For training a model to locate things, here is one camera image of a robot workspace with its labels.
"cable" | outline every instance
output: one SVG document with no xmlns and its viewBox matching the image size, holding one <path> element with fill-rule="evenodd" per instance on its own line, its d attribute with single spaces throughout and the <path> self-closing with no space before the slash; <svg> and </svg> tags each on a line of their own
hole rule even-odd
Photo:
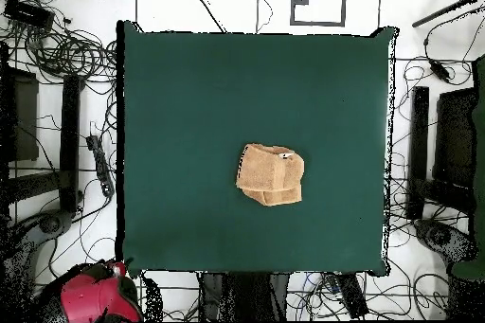
<svg viewBox="0 0 485 323">
<path fill-rule="evenodd" d="M 262 24 L 262 25 L 261 25 L 261 27 L 258 29 L 258 32 L 257 32 L 257 33 L 259 33 L 259 32 L 260 32 L 260 30 L 261 30 L 263 27 L 265 27 L 266 25 L 269 25 L 269 23 L 270 23 L 270 21 L 271 21 L 271 18 L 273 17 L 273 8 L 272 8 L 272 7 L 269 5 L 269 3 L 268 3 L 266 0 L 263 0 L 263 1 L 266 3 L 266 5 L 267 5 L 267 6 L 269 7 L 269 9 L 271 10 L 271 15 L 269 16 L 268 21 L 267 21 L 266 23 L 264 23 L 264 24 Z"/>
<path fill-rule="evenodd" d="M 212 12 L 210 12 L 210 9 L 208 8 L 208 6 L 204 2 L 204 0 L 199 0 L 199 1 L 202 3 L 202 5 L 204 6 L 204 8 L 206 9 L 206 11 L 208 12 L 208 14 L 210 15 L 210 17 L 212 18 L 212 21 L 214 21 L 214 23 L 217 25 L 217 27 L 219 28 L 219 30 L 222 33 L 226 33 L 226 31 L 221 27 L 221 25 L 219 25 L 219 22 L 216 21 L 216 18 L 214 18 L 214 15 L 212 15 Z"/>
<path fill-rule="evenodd" d="M 49 271 L 54 276 L 54 278 L 58 278 L 59 276 L 54 272 L 54 269 L 52 269 L 52 260 L 54 259 L 54 255 L 56 255 L 57 251 L 57 237 L 54 240 L 54 249 L 52 250 L 52 254 L 50 255 L 49 262 L 48 262 L 48 267 Z"/>
<path fill-rule="evenodd" d="M 93 225 L 93 223 L 95 222 L 95 220 L 97 219 L 99 213 L 105 208 L 107 207 L 109 204 L 111 203 L 111 198 L 107 199 L 105 202 L 104 202 L 104 205 L 101 206 L 99 209 L 91 212 L 90 214 L 92 213 L 97 213 L 95 218 L 93 219 L 93 221 L 86 227 L 86 229 L 84 231 L 82 231 L 81 235 L 84 235 L 86 233 L 87 230 L 89 230 L 89 228 L 91 227 L 91 225 Z M 58 260 L 63 254 L 65 254 L 70 248 L 72 248 L 72 246 L 74 246 L 74 244 L 79 240 L 79 238 L 77 238 L 76 240 L 74 240 L 67 248 L 64 249 L 64 251 L 59 254 L 57 256 L 56 259 L 52 260 L 49 264 L 53 264 L 56 260 Z M 46 266 L 43 270 L 41 270 L 37 276 L 35 277 L 36 279 L 45 271 L 48 269 L 49 266 Z"/>
<path fill-rule="evenodd" d="M 470 77 L 472 76 L 472 68 L 471 68 L 471 66 L 467 62 L 465 62 L 465 58 L 468 55 L 468 53 L 470 52 L 470 50 L 472 49 L 473 44 L 475 43 L 476 36 L 477 36 L 477 34 L 478 34 L 481 26 L 483 25 L 483 22 L 485 21 L 485 17 L 481 20 L 480 24 L 478 25 L 478 28 L 476 29 L 476 33 L 475 33 L 474 39 L 470 43 L 470 46 L 468 47 L 468 50 L 465 52 L 465 55 L 463 56 L 463 59 L 460 62 L 438 61 L 438 60 L 431 59 L 429 57 L 429 54 L 428 54 L 428 45 L 429 45 L 429 38 L 431 36 L 431 33 L 433 33 L 433 31 L 437 27 L 441 27 L 441 26 L 443 26 L 445 24 L 448 24 L 450 22 L 454 22 L 454 21 L 456 21 L 456 20 L 458 20 L 460 18 L 465 17 L 468 14 L 472 14 L 472 13 L 476 13 L 476 12 L 483 11 L 484 9 L 485 9 L 485 6 L 481 6 L 481 7 L 478 7 L 476 9 L 467 10 L 467 11 L 461 13 L 460 15 L 458 15 L 458 16 L 452 18 L 452 19 L 449 19 L 447 21 L 443 21 L 443 22 L 435 25 L 434 27 L 432 27 L 429 30 L 428 34 L 426 35 L 426 37 L 425 37 L 425 39 L 423 41 L 424 54 L 426 56 L 426 59 L 429 61 L 430 65 L 431 65 L 431 70 L 442 81 L 445 81 L 446 83 L 449 83 L 449 84 L 454 85 L 454 86 L 460 86 L 460 85 L 462 85 L 463 83 L 465 83 L 466 81 L 468 81 L 470 79 Z M 447 72 L 447 70 L 445 69 L 445 66 L 444 66 L 444 64 L 449 64 L 449 63 L 460 63 L 461 64 L 461 67 L 465 70 L 465 72 L 468 73 L 468 76 L 467 76 L 466 80 L 464 80 L 464 81 L 462 81 L 460 83 L 453 83 L 453 82 L 451 82 L 451 80 L 455 77 L 455 75 L 452 78 L 450 78 L 449 73 Z"/>
</svg>

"tan towel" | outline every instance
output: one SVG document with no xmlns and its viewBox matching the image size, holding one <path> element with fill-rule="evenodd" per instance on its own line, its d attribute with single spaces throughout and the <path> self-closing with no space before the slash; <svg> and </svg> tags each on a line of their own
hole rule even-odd
<svg viewBox="0 0 485 323">
<path fill-rule="evenodd" d="M 236 186 L 265 206 L 301 201 L 303 159 L 281 146 L 249 144 L 240 159 Z"/>
</svg>

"floor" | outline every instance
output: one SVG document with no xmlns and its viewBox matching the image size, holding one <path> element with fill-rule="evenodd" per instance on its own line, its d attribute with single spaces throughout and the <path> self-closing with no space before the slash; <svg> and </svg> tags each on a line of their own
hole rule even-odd
<svg viewBox="0 0 485 323">
<path fill-rule="evenodd" d="M 438 21 L 432 21 L 421 27 L 413 28 L 411 24 L 423 16 L 441 9 L 458 0 L 348 0 L 347 19 L 345 27 L 294 27 L 289 25 L 290 0 L 204 0 L 214 14 L 219 24 L 229 32 L 255 33 L 345 33 L 369 35 L 377 27 L 392 26 L 400 29 L 397 40 L 396 57 L 398 59 L 395 70 L 396 100 L 405 98 L 408 87 L 416 82 L 430 87 L 430 123 L 436 120 L 436 101 L 440 92 L 452 90 L 450 86 L 439 81 L 434 76 L 420 80 L 422 75 L 429 74 L 429 66 L 418 60 L 410 61 L 423 55 L 423 40 L 429 30 L 439 22 L 450 19 L 456 14 L 446 15 Z M 0 0 L 0 7 L 5 3 Z M 480 1 L 471 8 L 483 5 Z M 144 31 L 160 30 L 190 30 L 190 31 L 217 31 L 218 27 L 207 14 L 206 9 L 198 0 L 55 0 L 51 7 L 63 12 L 63 17 L 70 20 L 70 30 L 81 29 L 95 34 L 102 41 L 104 47 L 116 38 L 116 22 L 118 20 L 137 21 Z M 4 27 L 5 19 L 1 17 L 0 27 Z M 473 14 L 464 19 L 437 28 L 430 38 L 428 46 L 429 56 L 436 59 L 456 59 L 461 61 L 466 53 L 466 60 L 470 61 L 483 53 L 485 40 L 483 35 L 476 36 L 475 42 L 467 52 L 474 40 L 477 28 L 482 21 L 480 14 Z M 28 58 L 23 50 L 18 50 L 17 66 L 22 69 L 28 67 L 21 62 Z M 455 81 L 464 81 L 466 73 L 460 65 L 454 65 L 456 71 Z M 37 72 L 39 81 L 45 79 Z M 100 82 L 92 83 L 98 92 L 106 92 L 111 85 L 106 78 Z M 468 80 L 461 87 L 472 85 Z M 55 130 L 53 121 L 59 125 L 61 122 L 61 93 L 59 85 L 43 84 L 39 95 L 38 127 L 52 128 L 39 129 L 38 137 L 45 147 L 46 153 L 54 167 L 59 167 L 59 132 Z M 111 102 L 109 95 L 101 95 L 93 90 L 85 89 L 81 95 L 81 134 L 89 135 L 101 128 L 104 122 L 107 105 Z M 409 132 L 407 120 L 409 100 L 401 106 L 394 119 L 393 140 L 396 142 Z M 434 134 L 436 130 L 431 126 L 429 134 L 428 172 L 431 173 L 433 164 Z M 116 131 L 112 130 L 112 138 L 105 139 L 104 150 L 107 158 L 116 150 Z M 396 189 L 394 199 L 396 203 L 404 201 L 404 188 L 400 186 L 405 178 L 407 139 L 403 138 L 393 148 L 392 182 Z M 115 167 L 115 157 L 111 164 Z M 94 172 L 94 159 L 81 140 L 80 147 L 80 187 L 85 190 L 84 212 L 87 214 L 102 206 L 102 197 L 99 182 Z M 39 172 L 41 168 L 49 168 L 42 153 L 35 162 L 19 162 L 17 170 L 11 164 L 11 176 Z M 31 215 L 49 201 L 55 200 L 57 194 L 38 196 L 22 201 L 12 206 L 10 214 L 16 213 L 16 218 L 22 220 Z M 46 207 L 53 206 L 55 201 Z M 395 206 L 395 214 L 400 214 L 399 206 Z M 425 213 L 431 216 L 437 209 L 426 207 Z M 56 254 L 53 258 L 54 273 L 62 274 L 72 265 L 85 260 L 109 259 L 114 256 L 113 239 L 116 235 L 117 206 L 113 201 L 108 207 L 86 217 L 81 223 L 74 224 L 71 229 L 59 238 Z M 446 209 L 441 217 L 449 219 L 447 223 L 456 223 L 462 231 L 467 231 L 467 221 L 464 218 L 455 218 L 458 213 L 453 209 Z M 393 226 L 406 224 L 406 220 L 394 217 Z M 39 287 L 53 278 L 48 269 L 48 260 L 54 249 L 54 242 L 48 242 L 41 250 L 37 265 L 37 282 Z M 373 310 L 367 319 L 443 319 L 443 304 L 446 303 L 447 285 L 441 279 L 423 274 L 444 273 L 441 259 L 420 245 L 413 236 L 413 228 L 405 225 L 402 229 L 395 229 L 389 237 L 388 258 L 390 260 L 390 275 L 383 278 L 372 278 L 359 275 L 368 301 Z M 198 283 L 193 273 L 147 272 L 147 277 L 153 278 L 162 287 L 164 308 L 168 313 L 182 311 L 186 313 L 191 308 L 198 294 Z M 296 310 L 305 293 L 311 293 L 320 275 L 318 273 L 300 272 L 291 275 L 288 295 L 287 314 L 290 320 L 308 320 L 306 310 Z M 412 295 L 410 286 L 417 282 L 418 296 Z M 144 289 L 140 286 L 140 294 L 144 296 Z M 338 301 L 337 296 L 321 298 L 311 296 L 310 302 L 313 312 L 320 316 L 317 320 L 350 320 L 345 308 Z"/>
</svg>

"green tablecloth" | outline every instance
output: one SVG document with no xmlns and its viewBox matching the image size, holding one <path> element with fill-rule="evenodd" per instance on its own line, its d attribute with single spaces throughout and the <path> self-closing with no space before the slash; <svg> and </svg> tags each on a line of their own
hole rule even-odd
<svg viewBox="0 0 485 323">
<path fill-rule="evenodd" d="M 395 33 L 141 33 L 125 23 L 131 268 L 382 271 Z M 302 202 L 265 207 L 236 188 L 246 143 L 303 157 Z"/>
</svg>

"red object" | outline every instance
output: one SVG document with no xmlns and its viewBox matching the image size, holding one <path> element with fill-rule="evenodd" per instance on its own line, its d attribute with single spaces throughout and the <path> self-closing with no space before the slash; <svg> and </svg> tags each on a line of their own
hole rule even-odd
<svg viewBox="0 0 485 323">
<path fill-rule="evenodd" d="M 61 303 L 69 323 L 92 323 L 102 315 L 117 315 L 131 322 L 140 322 L 142 316 L 127 290 L 135 289 L 124 277 L 123 263 L 108 264 L 119 268 L 120 276 L 96 280 L 86 273 L 70 279 L 61 291 Z"/>
</svg>

